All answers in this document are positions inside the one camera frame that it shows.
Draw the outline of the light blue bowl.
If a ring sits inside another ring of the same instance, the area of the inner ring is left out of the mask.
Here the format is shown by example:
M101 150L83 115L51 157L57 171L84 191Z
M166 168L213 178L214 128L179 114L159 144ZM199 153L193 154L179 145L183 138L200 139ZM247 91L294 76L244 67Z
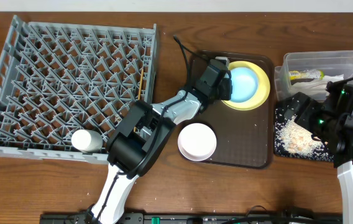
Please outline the light blue bowl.
M251 99L257 92L259 81L257 74L247 67L231 70L232 94L231 101L243 103Z

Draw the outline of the white napkin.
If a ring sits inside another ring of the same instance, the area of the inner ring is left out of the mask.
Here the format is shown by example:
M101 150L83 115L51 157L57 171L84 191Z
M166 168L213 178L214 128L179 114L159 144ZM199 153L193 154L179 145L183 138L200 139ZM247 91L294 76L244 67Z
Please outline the white napkin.
M325 75L322 79L311 80L310 82L297 82L293 84L289 92L293 95L298 92L302 92L312 98L316 96L328 96L326 86L329 82L338 82L344 79L343 75L327 76Z

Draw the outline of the yellow round plate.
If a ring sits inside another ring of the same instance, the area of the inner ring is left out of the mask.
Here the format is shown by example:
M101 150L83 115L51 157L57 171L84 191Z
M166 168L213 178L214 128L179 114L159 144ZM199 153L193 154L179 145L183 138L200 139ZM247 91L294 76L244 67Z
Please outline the yellow round plate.
M239 111L248 111L248 110L253 110L255 108L258 108L260 105L262 105L268 98L269 93L270 93L270 81L265 73L265 71L260 68L258 65L248 62L248 61L235 61L231 62L228 66L228 69L231 71L234 68L238 67L247 67L253 70L257 74L257 78L259 81L258 89L255 95L249 99L248 101L245 101L243 103L234 103L231 100L229 101L222 101L225 105L228 107L234 109L234 110L239 110Z

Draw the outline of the green snack wrapper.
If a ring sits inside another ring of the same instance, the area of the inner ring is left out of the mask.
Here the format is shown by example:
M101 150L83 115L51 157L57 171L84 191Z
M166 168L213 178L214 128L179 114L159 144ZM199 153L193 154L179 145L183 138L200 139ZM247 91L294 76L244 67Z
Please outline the green snack wrapper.
M324 77L324 72L312 69L312 70L303 70L303 71L289 71L288 72L290 80L297 80L297 79L320 79L322 80Z

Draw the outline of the white shallow bowl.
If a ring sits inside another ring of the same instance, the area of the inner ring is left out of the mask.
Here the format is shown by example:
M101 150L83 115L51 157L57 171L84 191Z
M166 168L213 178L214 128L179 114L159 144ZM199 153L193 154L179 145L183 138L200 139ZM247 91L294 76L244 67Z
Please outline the white shallow bowl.
M191 161L209 159L216 150L215 132L203 123L192 123L185 126L178 136L180 153Z

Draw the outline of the wooden chopstick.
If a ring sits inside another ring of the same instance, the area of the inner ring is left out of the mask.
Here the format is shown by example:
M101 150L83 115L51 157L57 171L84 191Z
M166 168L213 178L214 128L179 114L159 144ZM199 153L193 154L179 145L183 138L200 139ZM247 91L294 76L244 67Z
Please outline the wooden chopstick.
M142 67L142 70L140 72L139 89L138 89L138 95L137 95L136 103L139 102L140 98L141 98L143 77L144 77L144 67Z

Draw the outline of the white cup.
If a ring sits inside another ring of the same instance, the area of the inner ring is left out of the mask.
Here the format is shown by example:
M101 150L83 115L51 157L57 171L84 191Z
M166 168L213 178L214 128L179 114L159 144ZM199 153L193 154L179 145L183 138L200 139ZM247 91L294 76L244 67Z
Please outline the white cup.
M74 148L84 153L98 152L103 145L102 136L93 130L79 129L71 136Z

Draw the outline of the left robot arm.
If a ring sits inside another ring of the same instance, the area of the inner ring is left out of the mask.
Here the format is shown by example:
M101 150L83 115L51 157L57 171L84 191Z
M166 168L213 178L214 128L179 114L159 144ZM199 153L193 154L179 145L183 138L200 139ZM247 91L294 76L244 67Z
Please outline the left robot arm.
M213 85L199 79L192 89L184 88L162 103L136 101L106 143L108 176L84 222L116 223L135 181L154 165L175 126L216 100L230 99L231 93L231 77L225 75Z

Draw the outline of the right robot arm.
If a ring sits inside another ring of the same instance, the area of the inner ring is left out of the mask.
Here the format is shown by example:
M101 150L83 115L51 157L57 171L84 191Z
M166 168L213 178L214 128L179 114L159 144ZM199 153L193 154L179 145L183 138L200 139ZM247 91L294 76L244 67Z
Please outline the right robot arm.
M334 158L344 223L353 223L353 93L331 93L322 103L297 93L281 101L283 115L310 132Z

